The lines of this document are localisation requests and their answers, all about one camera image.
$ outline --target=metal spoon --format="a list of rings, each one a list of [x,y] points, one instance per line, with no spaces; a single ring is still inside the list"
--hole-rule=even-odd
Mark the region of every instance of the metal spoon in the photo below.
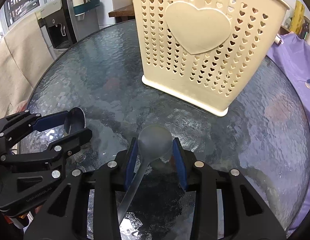
[[[85,113],[79,107],[72,108],[64,122],[64,130],[66,135],[75,133],[86,127]]]
[[[170,131],[159,125],[145,127],[138,136],[138,149],[142,156],[142,162],[117,209],[119,224],[121,224],[135,196],[148,165],[169,151],[172,151],[172,136]]]

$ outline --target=metal bolt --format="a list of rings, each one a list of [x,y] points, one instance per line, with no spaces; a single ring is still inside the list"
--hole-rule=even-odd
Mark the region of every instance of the metal bolt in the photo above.
[[[72,171],[72,175],[73,175],[74,177],[77,177],[78,175],[80,175],[80,170],[73,170],[73,171]]]
[[[202,168],[202,167],[204,167],[204,163],[201,162],[201,161],[195,162],[194,165],[195,165],[195,167],[197,167],[197,168]]]
[[[61,176],[61,173],[58,170],[52,171],[52,177],[57,179]]]
[[[233,176],[238,176],[238,175],[239,175],[239,170],[232,169],[232,170],[230,171],[230,173],[231,173],[231,175],[233,175]]]
[[[108,164],[107,164],[108,167],[110,168],[114,168],[117,166],[117,162],[116,161],[110,161]]]
[[[56,152],[59,152],[61,149],[62,149],[62,148],[61,148],[61,146],[59,146],[59,145],[56,145],[56,146],[54,147],[54,150],[55,150]]]

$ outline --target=round glass tabletop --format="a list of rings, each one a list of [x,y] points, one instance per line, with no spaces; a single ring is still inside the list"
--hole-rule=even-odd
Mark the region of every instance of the round glass tabletop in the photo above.
[[[142,75],[135,21],[94,33],[52,64],[28,109],[46,115],[79,106],[93,131],[89,145],[68,158],[68,170],[98,169],[144,127],[158,124],[214,169],[239,169],[287,229],[309,182],[310,131],[301,101],[279,68],[265,58],[225,117],[144,85]],[[21,153],[44,150],[62,136],[63,126],[34,132],[22,140]],[[182,190],[170,158],[148,167],[121,224],[122,239],[189,239],[195,193]],[[117,193],[118,203],[122,197]]]

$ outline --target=beige plastic basket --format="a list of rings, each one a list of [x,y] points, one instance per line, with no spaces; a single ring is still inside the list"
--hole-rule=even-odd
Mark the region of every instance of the beige plastic basket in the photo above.
[[[143,83],[224,116],[274,42],[282,0],[133,0]]]

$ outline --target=blue gripper pad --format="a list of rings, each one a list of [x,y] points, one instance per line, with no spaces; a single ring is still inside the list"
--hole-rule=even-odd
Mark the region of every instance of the blue gripper pad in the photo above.
[[[36,120],[36,123],[33,125],[33,130],[43,132],[47,129],[60,126],[64,124],[67,114],[68,111],[62,111],[59,113],[43,116]]]
[[[182,186],[184,190],[187,190],[188,184],[187,184],[187,172],[186,167],[183,161],[183,158],[180,153],[180,149],[177,143],[176,138],[173,140],[173,156],[175,159],[175,166],[179,178],[179,183]]]
[[[129,188],[133,180],[137,153],[138,153],[138,144],[137,140],[135,140],[132,152],[130,153],[129,160],[126,166],[125,183],[124,183],[125,190]]]

